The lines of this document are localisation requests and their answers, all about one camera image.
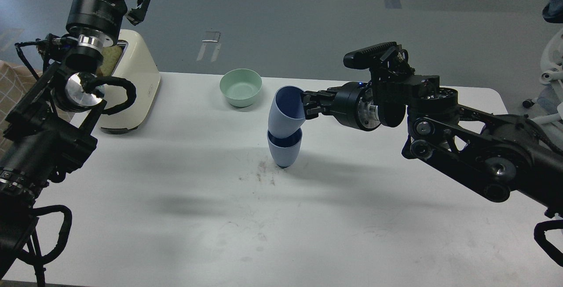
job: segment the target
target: gray floor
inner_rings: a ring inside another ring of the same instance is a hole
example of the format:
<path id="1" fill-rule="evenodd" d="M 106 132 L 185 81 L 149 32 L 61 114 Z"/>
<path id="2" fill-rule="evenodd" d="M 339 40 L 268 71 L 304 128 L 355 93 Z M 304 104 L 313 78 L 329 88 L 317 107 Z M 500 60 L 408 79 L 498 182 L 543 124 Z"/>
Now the gray floor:
<path id="1" fill-rule="evenodd" d="M 30 283 L 26 281 L 14 281 L 14 280 L 0 280 L 0 287 L 36 287 L 37 283 Z M 45 287 L 80 287 L 74 285 L 59 285 L 55 283 L 48 283 Z"/>
<path id="2" fill-rule="evenodd" d="M 0 0 L 0 42 L 63 34 L 72 0 Z M 442 84 L 491 87 L 512 113 L 539 94 L 539 58 L 563 26 L 546 23 L 548 0 L 153 0 L 145 38 L 161 71 L 225 73 L 245 67 L 262 76 L 366 80 L 342 57 L 368 45 L 397 41 L 417 73 Z M 133 29 L 128 23 L 125 29 Z M 221 33 L 201 60 L 205 31 Z M 0 59 L 16 61 L 12 47 Z M 39 60 L 32 50 L 34 63 Z"/>

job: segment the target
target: cup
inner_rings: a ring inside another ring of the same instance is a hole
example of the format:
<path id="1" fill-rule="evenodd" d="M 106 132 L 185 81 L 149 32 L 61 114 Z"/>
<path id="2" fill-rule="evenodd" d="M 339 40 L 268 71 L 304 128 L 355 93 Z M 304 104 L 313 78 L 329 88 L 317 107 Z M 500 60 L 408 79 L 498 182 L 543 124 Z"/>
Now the cup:
<path id="1" fill-rule="evenodd" d="M 305 122 L 301 93 L 303 89 L 284 86 L 278 89 L 268 116 L 268 130 L 276 138 L 287 138 Z"/>
<path id="2" fill-rule="evenodd" d="M 221 78 L 219 88 L 231 105 L 247 107 L 256 102 L 262 78 L 251 69 L 234 69 Z"/>
<path id="3" fill-rule="evenodd" d="M 270 131 L 268 131 L 267 135 L 270 153 L 276 164 L 282 168 L 291 166 L 295 159 L 297 159 L 297 155 L 299 155 L 301 138 L 303 137 L 301 128 L 298 128 L 297 131 L 287 138 L 276 138 Z"/>

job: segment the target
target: screw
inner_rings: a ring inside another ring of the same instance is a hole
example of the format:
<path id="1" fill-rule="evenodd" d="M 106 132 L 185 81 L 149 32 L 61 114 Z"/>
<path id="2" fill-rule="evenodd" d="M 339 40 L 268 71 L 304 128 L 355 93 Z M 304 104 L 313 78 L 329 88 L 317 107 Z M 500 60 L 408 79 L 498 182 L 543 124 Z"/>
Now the screw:
<path id="1" fill-rule="evenodd" d="M 432 156 L 432 149 L 428 147 L 428 143 L 422 140 L 414 141 L 410 146 L 410 151 L 422 160 L 427 160 Z"/>
<path id="2" fill-rule="evenodd" d="M 491 183 L 485 186 L 483 194 L 485 195 L 485 198 L 489 199 L 493 203 L 501 203 L 508 199 L 510 196 L 510 190 L 504 185 Z"/>
<path id="3" fill-rule="evenodd" d="M 429 135 L 432 131 L 432 125 L 428 121 L 422 121 L 417 124 L 416 129 L 420 135 Z"/>

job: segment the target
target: chair wheel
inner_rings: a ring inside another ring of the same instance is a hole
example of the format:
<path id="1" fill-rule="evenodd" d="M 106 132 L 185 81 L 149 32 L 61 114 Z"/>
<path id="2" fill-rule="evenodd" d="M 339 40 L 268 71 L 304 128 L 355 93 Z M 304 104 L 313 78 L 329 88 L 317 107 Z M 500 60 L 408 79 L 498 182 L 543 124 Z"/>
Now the chair wheel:
<path id="1" fill-rule="evenodd" d="M 525 101 L 522 102 L 522 107 L 526 109 L 532 107 L 533 105 L 535 105 L 535 102 L 533 102 L 531 99 L 526 99 Z"/>

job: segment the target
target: stain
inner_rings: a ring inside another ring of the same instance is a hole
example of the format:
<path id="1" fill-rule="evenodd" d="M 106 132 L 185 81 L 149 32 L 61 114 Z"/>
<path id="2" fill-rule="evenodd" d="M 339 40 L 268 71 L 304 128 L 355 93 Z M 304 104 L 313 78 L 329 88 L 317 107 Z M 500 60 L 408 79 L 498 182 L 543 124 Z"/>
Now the stain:
<path id="1" fill-rule="evenodd" d="M 469 239 L 469 241 L 467 241 L 467 246 L 474 249 L 475 247 L 477 247 L 477 243 L 475 242 L 474 239 Z"/>
<path id="2" fill-rule="evenodd" d="M 219 228 L 219 230 L 220 230 L 220 229 L 223 229 L 223 228 L 226 227 L 227 225 L 236 225 L 237 227 L 239 226 L 237 223 L 235 223 L 235 222 L 233 222 L 233 221 L 227 221 L 227 223 L 225 223 L 224 225 L 222 225 L 222 226 Z M 221 237 L 221 238 L 225 237 L 225 233 L 220 233 L 220 234 L 219 234 L 219 237 Z"/>
<path id="3" fill-rule="evenodd" d="M 264 235 L 264 233 L 258 233 L 258 239 L 262 242 L 268 241 L 268 238 Z"/>
<path id="4" fill-rule="evenodd" d="M 501 255 L 501 251 L 499 249 L 495 249 L 494 256 L 501 262 L 506 262 L 506 259 Z"/>
<path id="5" fill-rule="evenodd" d="M 262 173 L 266 172 L 266 161 L 260 161 L 260 164 L 258 164 L 258 170 Z"/>
<path id="6" fill-rule="evenodd" d="M 367 235 L 373 235 L 373 237 L 386 237 L 388 234 L 395 234 L 396 230 L 393 231 L 383 225 L 370 225 L 369 227 L 364 227 L 363 232 Z"/>

